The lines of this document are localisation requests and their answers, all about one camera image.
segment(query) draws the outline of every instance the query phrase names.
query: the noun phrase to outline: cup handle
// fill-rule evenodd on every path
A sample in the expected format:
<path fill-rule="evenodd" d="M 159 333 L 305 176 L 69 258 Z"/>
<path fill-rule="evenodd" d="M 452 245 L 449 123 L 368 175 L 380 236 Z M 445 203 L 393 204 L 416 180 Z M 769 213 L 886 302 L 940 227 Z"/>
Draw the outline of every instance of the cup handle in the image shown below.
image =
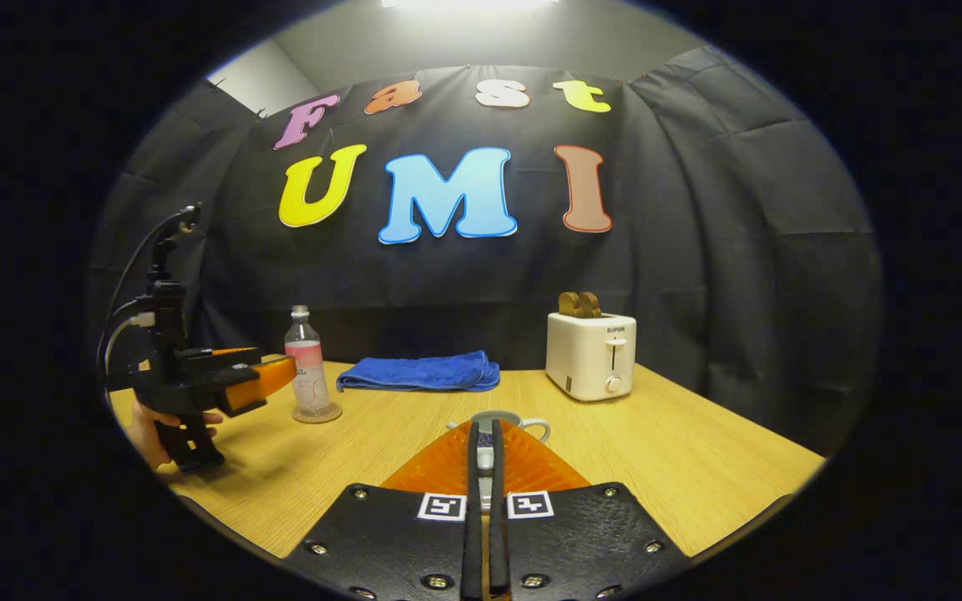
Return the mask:
<path fill-rule="evenodd" d="M 547 437 L 549 437 L 549 434 L 551 433 L 551 425 L 545 420 L 539 419 L 537 417 L 531 417 L 530 419 L 523 419 L 522 425 L 520 425 L 519 427 L 526 427 L 526 426 L 543 426 L 544 427 L 544 434 L 541 435 L 541 437 L 539 438 L 541 442 L 547 441 Z"/>

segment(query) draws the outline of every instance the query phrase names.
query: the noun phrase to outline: toaster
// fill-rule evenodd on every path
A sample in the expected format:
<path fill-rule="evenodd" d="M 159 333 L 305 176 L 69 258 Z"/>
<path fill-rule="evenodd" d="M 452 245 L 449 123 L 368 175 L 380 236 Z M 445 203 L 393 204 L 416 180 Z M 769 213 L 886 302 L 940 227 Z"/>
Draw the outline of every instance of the toaster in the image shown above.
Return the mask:
<path fill-rule="evenodd" d="M 577 400 L 627 395 L 633 389 L 636 350 L 637 320 L 633 318 L 549 313 L 544 369 L 551 381 Z"/>

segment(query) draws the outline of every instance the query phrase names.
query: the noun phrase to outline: blue letter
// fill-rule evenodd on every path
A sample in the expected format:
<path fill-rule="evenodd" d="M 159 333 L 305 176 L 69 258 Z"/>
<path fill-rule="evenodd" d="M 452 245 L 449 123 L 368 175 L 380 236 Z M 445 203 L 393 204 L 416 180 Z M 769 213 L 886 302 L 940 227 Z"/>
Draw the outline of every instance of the blue letter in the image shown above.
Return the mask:
<path fill-rule="evenodd" d="M 443 236 L 463 198 L 466 198 L 466 214 L 455 224 L 458 235 L 512 235 L 519 228 L 519 222 L 507 214 L 504 201 L 507 159 L 511 159 L 507 149 L 471 149 L 459 160 L 447 181 L 423 154 L 389 160 L 385 170 L 392 174 L 392 202 L 388 208 L 388 225 L 381 229 L 377 239 L 383 244 L 417 240 L 421 228 L 411 218 L 415 203 L 428 231 L 436 237 Z"/>

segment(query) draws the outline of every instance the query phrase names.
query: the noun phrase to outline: table surface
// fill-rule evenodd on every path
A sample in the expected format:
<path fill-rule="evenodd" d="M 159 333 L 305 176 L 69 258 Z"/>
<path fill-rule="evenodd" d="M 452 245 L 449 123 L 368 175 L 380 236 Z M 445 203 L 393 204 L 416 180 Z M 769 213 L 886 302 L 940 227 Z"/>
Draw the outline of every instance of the table surface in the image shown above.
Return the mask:
<path fill-rule="evenodd" d="M 158 468 L 173 491 L 191 497 L 229 528 L 284 557 L 347 484 L 384 482 L 413 454 L 478 411 L 512 411 L 551 425 L 547 445 L 589 482 L 622 482 L 687 555 L 695 555 L 752 520 L 779 496 L 797 491 L 823 457 L 724 407 L 635 366 L 634 391 L 580 402 L 543 370 L 504 371 L 486 392 L 345 389 L 337 376 L 351 364 L 326 361 L 333 422 L 291 418 L 286 386 L 260 407 L 218 426 L 214 443 L 225 465 L 184 475 Z M 122 425 L 132 391 L 111 395 Z M 527 427 L 539 436 L 541 427 Z"/>

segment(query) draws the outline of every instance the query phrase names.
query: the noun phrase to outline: folded towel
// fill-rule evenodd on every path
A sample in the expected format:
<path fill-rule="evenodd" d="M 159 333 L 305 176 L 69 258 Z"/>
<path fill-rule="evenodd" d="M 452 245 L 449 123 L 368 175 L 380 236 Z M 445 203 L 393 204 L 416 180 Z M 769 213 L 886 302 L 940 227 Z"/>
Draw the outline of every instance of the folded towel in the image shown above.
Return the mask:
<path fill-rule="evenodd" d="M 366 357 L 337 377 L 337 391 L 492 391 L 499 384 L 499 365 L 484 351 L 454 357 L 375 359 Z"/>

